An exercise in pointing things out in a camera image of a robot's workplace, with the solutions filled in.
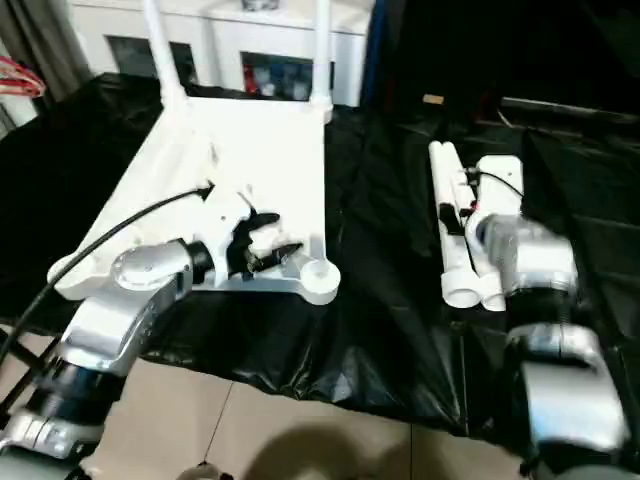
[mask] curtain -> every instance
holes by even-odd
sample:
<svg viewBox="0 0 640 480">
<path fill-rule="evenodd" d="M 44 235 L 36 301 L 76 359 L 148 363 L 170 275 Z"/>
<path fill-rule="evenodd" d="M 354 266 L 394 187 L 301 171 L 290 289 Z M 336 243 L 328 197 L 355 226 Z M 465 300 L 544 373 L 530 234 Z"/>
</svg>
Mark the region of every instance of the curtain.
<svg viewBox="0 0 640 480">
<path fill-rule="evenodd" d="M 7 113 L 4 106 L 0 103 L 0 140 L 9 133 L 10 130 L 15 128 L 15 124 L 13 123 L 13 119 Z"/>
<path fill-rule="evenodd" d="M 91 78 L 65 0 L 0 0 L 0 38 L 13 60 L 47 85 L 39 110 Z"/>
</svg>

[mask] black tablecloth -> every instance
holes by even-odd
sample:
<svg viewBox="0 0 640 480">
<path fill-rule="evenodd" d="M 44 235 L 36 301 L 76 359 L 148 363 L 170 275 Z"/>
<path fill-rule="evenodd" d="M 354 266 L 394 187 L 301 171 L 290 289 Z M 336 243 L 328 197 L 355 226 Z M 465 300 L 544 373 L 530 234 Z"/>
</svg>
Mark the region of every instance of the black tablecloth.
<svg viewBox="0 0 640 480">
<path fill-rule="evenodd" d="M 77 247 L 159 112 L 156 82 L 104 75 L 0 142 L 0 315 L 19 314 L 49 266 Z M 336 108 L 325 160 L 328 254 L 342 272 L 335 301 L 195 293 L 162 317 L 146 358 L 508 446 L 512 432 L 496 421 L 504 315 L 455 310 L 440 295 L 427 145 L 451 140 L 469 165 L 485 154 L 519 156 L 525 212 L 574 242 L 583 310 L 635 434 L 639 150 L 451 127 L 437 114 L 403 123 Z M 36 327 L 61 331 L 75 307 L 52 298 Z"/>
</svg>

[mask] beige floor tile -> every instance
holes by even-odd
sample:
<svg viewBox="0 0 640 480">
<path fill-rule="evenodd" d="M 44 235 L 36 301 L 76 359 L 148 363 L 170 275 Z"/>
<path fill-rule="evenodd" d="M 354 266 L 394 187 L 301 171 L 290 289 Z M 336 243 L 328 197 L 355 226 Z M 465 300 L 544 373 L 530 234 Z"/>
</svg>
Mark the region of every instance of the beige floor tile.
<svg viewBox="0 0 640 480">
<path fill-rule="evenodd" d="M 138 360 L 96 453 L 95 480 L 175 480 L 204 458 L 231 382 Z"/>
<path fill-rule="evenodd" d="M 234 384 L 207 460 L 236 480 L 408 479 L 410 427 Z"/>
<path fill-rule="evenodd" d="M 3 330 L 8 331 L 7 327 L 2 327 Z M 49 342 L 52 340 L 52 337 L 45 337 L 40 335 L 35 335 L 32 333 L 24 334 L 20 341 L 22 344 L 33 351 L 33 353 L 39 355 L 47 348 Z M 27 367 L 24 363 L 17 360 L 13 355 L 9 355 L 7 360 L 2 364 L 0 368 L 0 400 L 4 400 L 5 396 L 11 391 L 13 386 L 16 384 L 20 377 L 25 374 L 27 371 Z M 20 396 L 18 401 L 15 403 L 14 408 L 11 411 L 14 411 L 20 405 L 23 405 L 31 396 L 33 392 L 32 387 L 28 387 L 25 392 Z"/>
<path fill-rule="evenodd" d="M 485 442 L 413 427 L 412 480 L 515 480 L 520 459 Z"/>
</svg>

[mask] white pole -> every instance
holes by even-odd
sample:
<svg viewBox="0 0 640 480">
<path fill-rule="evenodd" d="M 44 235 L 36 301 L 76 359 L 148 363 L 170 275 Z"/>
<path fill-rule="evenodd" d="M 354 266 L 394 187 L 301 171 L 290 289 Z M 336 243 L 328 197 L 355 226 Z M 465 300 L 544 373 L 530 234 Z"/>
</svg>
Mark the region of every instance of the white pole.
<svg viewBox="0 0 640 480">
<path fill-rule="evenodd" d="M 184 103 L 186 94 L 180 80 L 176 64 L 171 55 L 169 42 L 162 27 L 162 17 L 158 10 L 155 0 L 143 0 L 144 16 L 147 20 L 149 28 L 149 43 L 151 45 L 151 53 L 158 71 L 158 79 L 160 80 L 160 94 L 162 103 L 166 107 L 174 104 Z"/>
<path fill-rule="evenodd" d="M 455 207 L 451 169 L 447 165 L 448 159 L 440 142 L 429 144 L 429 159 L 436 211 L 441 204 Z M 442 220 L 438 220 L 438 227 L 444 266 L 444 272 L 440 277 L 442 298 L 447 305 L 455 308 L 473 307 L 480 301 L 480 281 L 471 268 L 465 239 L 462 235 L 451 235 Z"/>
<path fill-rule="evenodd" d="M 310 102 L 325 111 L 325 122 L 331 121 L 331 0 L 316 0 L 316 38 L 313 58 L 313 88 Z"/>
</svg>

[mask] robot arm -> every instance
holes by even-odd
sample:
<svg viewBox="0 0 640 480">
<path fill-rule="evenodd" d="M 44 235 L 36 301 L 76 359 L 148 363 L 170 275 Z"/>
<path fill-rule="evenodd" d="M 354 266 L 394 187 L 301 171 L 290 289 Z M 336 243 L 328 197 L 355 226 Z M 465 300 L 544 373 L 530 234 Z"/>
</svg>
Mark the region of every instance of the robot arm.
<svg viewBox="0 0 640 480">
<path fill-rule="evenodd" d="M 0 467 L 20 464 L 23 470 L 13 477 L 3 471 L 3 478 L 41 478 L 26 472 L 39 471 L 43 462 L 50 472 L 71 475 L 98 446 L 155 320 L 212 269 L 201 242 L 172 241 L 123 253 L 103 288 L 82 303 L 36 391 L 7 424 Z"/>
<path fill-rule="evenodd" d="M 483 203 L 487 190 L 481 179 L 465 236 L 500 273 L 508 316 L 505 363 L 524 387 L 536 459 L 528 473 L 536 479 L 630 478 L 611 466 L 628 428 L 598 338 L 571 323 L 578 288 L 571 244 L 521 217 L 519 201 L 511 209 L 504 186 L 494 183 Z"/>
</svg>

